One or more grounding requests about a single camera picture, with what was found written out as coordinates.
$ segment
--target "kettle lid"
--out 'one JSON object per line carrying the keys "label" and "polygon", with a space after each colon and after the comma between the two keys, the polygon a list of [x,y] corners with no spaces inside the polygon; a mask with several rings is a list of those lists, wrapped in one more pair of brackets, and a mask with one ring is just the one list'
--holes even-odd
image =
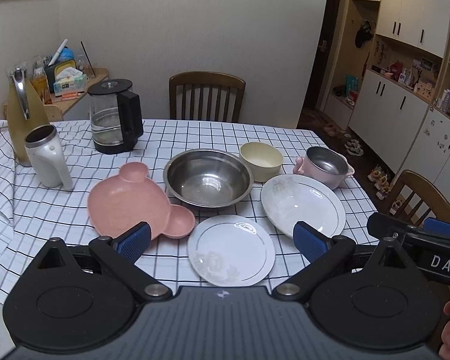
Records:
{"label": "kettle lid", "polygon": [[132,82],[129,79],[108,79],[90,86],[87,93],[90,96],[113,95],[114,93],[127,91],[131,87]]}

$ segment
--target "blue gripper pad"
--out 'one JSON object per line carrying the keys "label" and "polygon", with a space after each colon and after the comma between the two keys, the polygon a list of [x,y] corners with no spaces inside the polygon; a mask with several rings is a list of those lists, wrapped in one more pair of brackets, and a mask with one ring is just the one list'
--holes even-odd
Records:
{"label": "blue gripper pad", "polygon": [[423,222],[423,229],[436,234],[450,237],[450,223],[439,221],[435,218],[427,218]]}
{"label": "blue gripper pad", "polygon": [[148,249],[152,241],[152,230],[146,222],[140,222],[112,241],[112,247],[118,254],[132,264]]}
{"label": "blue gripper pad", "polygon": [[293,243],[310,263],[332,247],[331,238],[326,237],[305,222],[297,222],[293,228]]}

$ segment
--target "checkered tablecloth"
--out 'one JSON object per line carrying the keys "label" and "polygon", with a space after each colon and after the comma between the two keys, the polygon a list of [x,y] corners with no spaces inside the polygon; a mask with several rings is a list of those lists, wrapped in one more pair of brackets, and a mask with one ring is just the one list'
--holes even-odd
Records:
{"label": "checkered tablecloth", "polygon": [[[132,152],[100,154],[94,149],[89,121],[55,124],[75,183],[72,193],[60,188],[45,188],[32,168],[13,160],[7,122],[0,120],[0,302],[4,302],[19,276],[46,240],[61,237],[68,245],[86,245],[97,237],[87,214],[87,196],[91,188],[106,177],[118,173],[127,163],[147,164],[152,178],[163,190],[162,172],[174,155],[197,148],[214,148],[238,154],[240,145],[260,141],[278,148],[284,156],[281,173],[292,173],[295,157],[304,155],[312,145],[325,144],[311,131],[242,124],[144,120],[144,135]],[[308,264],[293,240],[277,231],[267,219],[260,202],[262,183],[255,183],[243,201],[222,210],[198,210],[190,207],[198,221],[220,214],[236,214],[253,219],[270,234],[275,245],[275,265],[259,283],[269,290]],[[347,178],[335,193],[346,212],[342,234],[360,244],[375,244],[367,234],[367,218],[375,211],[372,202],[354,178]],[[175,204],[181,204],[171,198]],[[180,285],[206,286],[192,269],[187,255],[187,238],[154,240],[136,265],[175,292]]]}

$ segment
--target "metal screw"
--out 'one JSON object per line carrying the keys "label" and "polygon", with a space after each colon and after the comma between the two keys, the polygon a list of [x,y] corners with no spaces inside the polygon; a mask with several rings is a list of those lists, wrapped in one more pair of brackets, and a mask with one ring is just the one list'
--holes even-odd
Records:
{"label": "metal screw", "polygon": [[285,296],[296,295],[300,292],[300,287],[292,283],[283,283],[277,287],[277,292]]}
{"label": "metal screw", "polygon": [[149,296],[162,296],[165,295],[168,292],[168,287],[164,286],[163,284],[149,284],[147,287],[145,287],[145,294]]}

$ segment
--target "white plate with silver rim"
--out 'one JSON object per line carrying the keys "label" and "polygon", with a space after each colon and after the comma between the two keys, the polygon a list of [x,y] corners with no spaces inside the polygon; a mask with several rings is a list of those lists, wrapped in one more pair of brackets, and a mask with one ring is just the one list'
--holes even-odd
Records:
{"label": "white plate with silver rim", "polygon": [[327,186],[302,175],[278,175],[262,188],[263,209],[282,233],[293,237],[293,228],[304,221],[327,237],[345,227],[342,202]]}
{"label": "white plate with silver rim", "polygon": [[218,287],[252,286],[263,280],[275,263],[275,247],[258,223],[238,215],[204,220],[188,238],[193,269]]}

